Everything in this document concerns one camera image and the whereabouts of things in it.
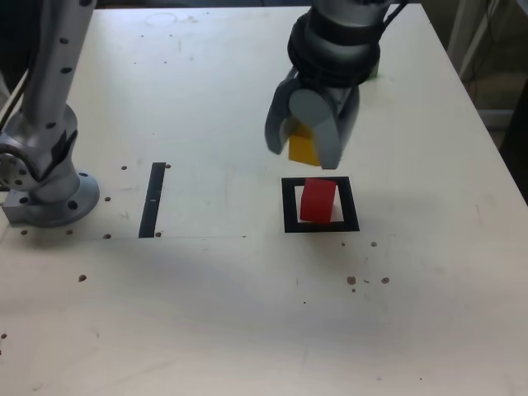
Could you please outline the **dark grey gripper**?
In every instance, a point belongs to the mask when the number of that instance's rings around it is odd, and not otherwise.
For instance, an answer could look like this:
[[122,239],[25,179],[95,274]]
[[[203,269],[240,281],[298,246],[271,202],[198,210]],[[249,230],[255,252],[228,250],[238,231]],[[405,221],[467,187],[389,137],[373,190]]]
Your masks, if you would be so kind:
[[267,147],[280,155],[300,122],[312,131],[321,168],[337,169],[360,109],[359,87],[326,87],[322,92],[299,88],[296,75],[288,75],[276,88],[265,123]]

